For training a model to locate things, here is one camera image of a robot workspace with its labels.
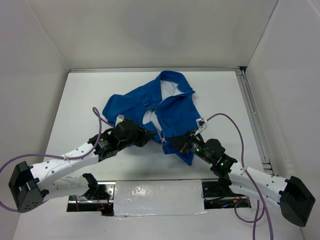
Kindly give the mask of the blue jacket white lining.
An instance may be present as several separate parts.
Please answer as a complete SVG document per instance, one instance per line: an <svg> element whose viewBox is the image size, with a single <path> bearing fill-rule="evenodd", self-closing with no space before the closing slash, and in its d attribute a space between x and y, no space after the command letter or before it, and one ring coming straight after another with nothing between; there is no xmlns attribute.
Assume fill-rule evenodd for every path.
<svg viewBox="0 0 320 240"><path fill-rule="evenodd" d="M164 154L175 154L190 166L193 153L176 150L169 138L198 129L196 120L201 116L193 102L194 93L182 73L165 70L124 95L112 95L102 114L111 125L123 115L138 126L156 132L153 140L162 145Z"/></svg>

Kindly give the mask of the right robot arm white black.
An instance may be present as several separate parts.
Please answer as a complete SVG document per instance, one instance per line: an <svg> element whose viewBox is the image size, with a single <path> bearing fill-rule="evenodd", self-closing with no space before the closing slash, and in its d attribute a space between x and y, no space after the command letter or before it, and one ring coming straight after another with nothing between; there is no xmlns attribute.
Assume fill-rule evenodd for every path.
<svg viewBox="0 0 320 240"><path fill-rule="evenodd" d="M290 223L299 227L307 225L316 199L298 177L274 176L242 165L225 153L219 140L203 141L190 131L167 141L180 153L193 153L210 164L210 170L220 180L218 190L223 196L235 193L263 199L268 205L279 207Z"/></svg>

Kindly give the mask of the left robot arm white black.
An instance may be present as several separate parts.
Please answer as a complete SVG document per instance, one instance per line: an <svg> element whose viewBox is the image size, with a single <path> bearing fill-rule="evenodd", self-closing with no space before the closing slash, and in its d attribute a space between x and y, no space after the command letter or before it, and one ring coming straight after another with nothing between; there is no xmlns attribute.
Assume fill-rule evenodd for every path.
<svg viewBox="0 0 320 240"><path fill-rule="evenodd" d="M125 119L64 155L50 156L47 161L33 165L25 161L18 163L8 183L17 211L27 213L48 200L64 196L109 200L108 190L91 173L79 177L69 175L112 158L127 147L144 147L155 134Z"/></svg>

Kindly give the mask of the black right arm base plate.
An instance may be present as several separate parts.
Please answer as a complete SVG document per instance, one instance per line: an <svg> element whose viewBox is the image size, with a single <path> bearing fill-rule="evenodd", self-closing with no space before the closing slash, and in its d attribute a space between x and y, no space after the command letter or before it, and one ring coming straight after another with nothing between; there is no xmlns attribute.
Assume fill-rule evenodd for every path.
<svg viewBox="0 0 320 240"><path fill-rule="evenodd" d="M203 181L201 197L205 210L233 209L236 205L239 208L250 208L249 199L241 194L233 193L228 186L221 182Z"/></svg>

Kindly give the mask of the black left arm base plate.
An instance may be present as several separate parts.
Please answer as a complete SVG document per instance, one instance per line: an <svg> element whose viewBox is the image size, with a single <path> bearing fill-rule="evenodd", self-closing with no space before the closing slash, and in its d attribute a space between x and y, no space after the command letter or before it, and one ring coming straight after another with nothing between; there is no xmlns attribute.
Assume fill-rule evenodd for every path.
<svg viewBox="0 0 320 240"><path fill-rule="evenodd" d="M96 205L102 208L104 205L111 206L114 202L115 196L115 181L99 181L99 191L90 199L85 196L69 196L68 205L75 205L78 207L84 205Z"/></svg>

